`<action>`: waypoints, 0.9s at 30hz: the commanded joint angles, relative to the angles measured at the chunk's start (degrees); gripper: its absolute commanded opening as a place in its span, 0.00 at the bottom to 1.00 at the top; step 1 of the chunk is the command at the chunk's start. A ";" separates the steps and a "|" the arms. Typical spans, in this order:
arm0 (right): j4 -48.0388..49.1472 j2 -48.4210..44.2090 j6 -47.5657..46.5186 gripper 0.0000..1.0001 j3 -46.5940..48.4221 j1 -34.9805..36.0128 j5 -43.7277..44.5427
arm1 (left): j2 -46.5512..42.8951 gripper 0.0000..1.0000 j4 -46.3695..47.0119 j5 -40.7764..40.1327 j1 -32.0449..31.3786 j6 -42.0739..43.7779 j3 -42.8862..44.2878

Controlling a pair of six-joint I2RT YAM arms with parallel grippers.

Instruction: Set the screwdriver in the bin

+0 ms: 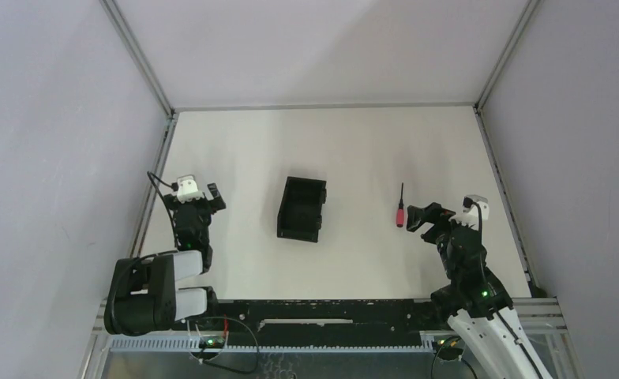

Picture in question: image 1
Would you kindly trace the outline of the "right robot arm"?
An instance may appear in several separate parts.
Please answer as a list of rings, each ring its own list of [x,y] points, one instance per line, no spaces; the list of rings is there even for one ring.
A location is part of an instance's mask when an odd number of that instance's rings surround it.
[[[461,212],[433,202],[407,207],[406,229],[428,224],[422,241],[436,247],[448,285],[434,291],[431,317],[463,341],[491,378],[549,378],[504,284],[488,268],[483,244],[487,201],[466,196]]]

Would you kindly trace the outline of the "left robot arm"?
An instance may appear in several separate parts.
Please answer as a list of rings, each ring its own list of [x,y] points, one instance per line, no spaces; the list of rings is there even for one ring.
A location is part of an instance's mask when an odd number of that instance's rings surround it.
[[[180,287],[179,281],[207,273],[213,248],[212,216],[226,208],[214,183],[207,198],[192,179],[180,182],[164,196],[171,215],[174,250],[116,262],[103,323],[111,335],[143,336],[171,329],[191,317],[203,329],[216,327],[222,317],[212,287]]]

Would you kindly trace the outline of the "red handled screwdriver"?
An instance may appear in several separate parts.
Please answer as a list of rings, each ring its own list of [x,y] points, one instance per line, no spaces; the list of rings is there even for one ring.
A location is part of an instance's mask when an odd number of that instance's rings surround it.
[[[398,208],[396,210],[396,226],[402,228],[405,224],[405,208],[403,201],[404,183],[400,185],[400,198],[398,202]]]

